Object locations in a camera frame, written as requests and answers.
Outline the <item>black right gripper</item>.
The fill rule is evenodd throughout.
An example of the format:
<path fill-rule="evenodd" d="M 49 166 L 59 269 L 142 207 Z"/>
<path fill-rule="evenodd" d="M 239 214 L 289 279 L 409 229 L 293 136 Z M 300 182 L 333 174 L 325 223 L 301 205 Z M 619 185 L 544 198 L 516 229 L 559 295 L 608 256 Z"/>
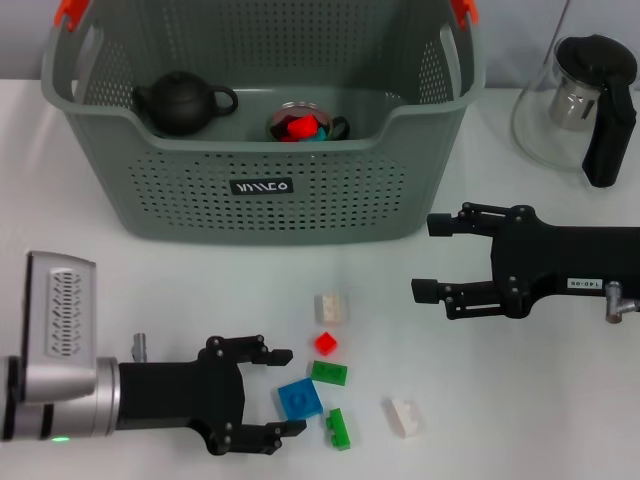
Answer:
<path fill-rule="evenodd" d="M 426 225 L 432 237 L 493 238 L 492 281 L 411 280 L 414 301 L 443 303 L 449 320 L 522 319 L 537 301 L 554 295 L 603 297 L 607 320 L 639 310 L 637 227 L 554 226 L 531 207 L 469 202 L 456 215 L 430 213 Z"/>

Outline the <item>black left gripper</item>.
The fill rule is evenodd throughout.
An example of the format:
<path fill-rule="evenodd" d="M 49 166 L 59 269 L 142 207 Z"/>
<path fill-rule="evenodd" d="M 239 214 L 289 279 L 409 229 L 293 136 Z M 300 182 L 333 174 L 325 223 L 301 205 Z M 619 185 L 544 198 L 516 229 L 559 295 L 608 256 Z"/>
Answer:
<path fill-rule="evenodd" d="M 119 430 L 188 428 L 209 453 L 272 455 L 305 420 L 242 425 L 245 402 L 239 364 L 286 366 L 288 349 L 270 350 L 262 335 L 207 340 L 191 362 L 121 363 Z"/>

